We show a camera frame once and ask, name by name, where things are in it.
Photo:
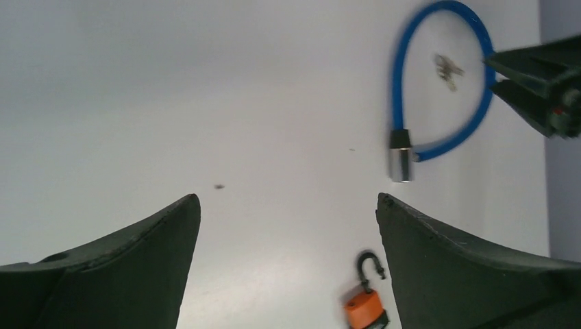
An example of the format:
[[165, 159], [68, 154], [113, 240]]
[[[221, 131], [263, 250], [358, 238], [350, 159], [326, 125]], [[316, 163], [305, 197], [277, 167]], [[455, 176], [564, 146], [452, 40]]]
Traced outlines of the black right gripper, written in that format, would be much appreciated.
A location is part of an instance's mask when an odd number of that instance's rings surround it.
[[[500, 51], [484, 63], [508, 78], [490, 90], [530, 127], [548, 138], [580, 137], [579, 35]], [[550, 93], [550, 101], [534, 93]]]

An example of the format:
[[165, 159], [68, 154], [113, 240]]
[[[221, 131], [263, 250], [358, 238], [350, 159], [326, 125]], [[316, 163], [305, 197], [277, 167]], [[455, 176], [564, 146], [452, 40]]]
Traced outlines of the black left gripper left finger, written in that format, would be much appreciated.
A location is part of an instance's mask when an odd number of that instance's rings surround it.
[[1, 267], [2, 328], [175, 328], [201, 224], [198, 196], [37, 263]]

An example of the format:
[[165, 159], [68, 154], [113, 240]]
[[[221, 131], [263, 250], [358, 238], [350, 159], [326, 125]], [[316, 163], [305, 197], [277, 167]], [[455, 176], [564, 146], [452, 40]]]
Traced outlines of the blue cable lock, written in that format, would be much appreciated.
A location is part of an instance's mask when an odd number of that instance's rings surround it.
[[496, 82], [495, 72], [492, 68], [485, 66], [481, 99], [466, 124], [447, 138], [433, 142], [429, 147], [419, 151], [414, 150], [410, 132], [405, 126], [404, 69], [408, 48], [416, 30], [424, 19], [437, 12], [451, 12], [464, 20], [479, 42], [482, 56], [487, 57], [494, 54], [493, 43], [484, 23], [469, 6], [459, 1], [435, 1], [420, 8], [410, 17], [397, 42], [391, 66], [392, 126], [389, 134], [388, 175], [396, 183], [413, 181], [412, 166], [414, 163], [445, 155], [471, 137], [483, 122], [493, 98], [493, 92], [489, 88]]

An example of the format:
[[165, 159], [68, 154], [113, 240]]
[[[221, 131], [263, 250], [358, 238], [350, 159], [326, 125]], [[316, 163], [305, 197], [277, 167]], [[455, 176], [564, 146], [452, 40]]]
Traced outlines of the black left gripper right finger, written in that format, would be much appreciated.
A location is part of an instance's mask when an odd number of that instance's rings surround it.
[[403, 328], [579, 328], [580, 264], [492, 243], [378, 196]]

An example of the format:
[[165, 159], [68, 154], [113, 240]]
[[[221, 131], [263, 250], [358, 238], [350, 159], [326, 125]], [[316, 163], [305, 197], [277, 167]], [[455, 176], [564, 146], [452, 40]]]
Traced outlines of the silver keys of blue lock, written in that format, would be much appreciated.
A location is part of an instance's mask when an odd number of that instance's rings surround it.
[[454, 76], [462, 77], [465, 73], [464, 70], [457, 66], [451, 58], [439, 53], [434, 55], [434, 63], [438, 76], [447, 84], [450, 91], [456, 92], [457, 85]]

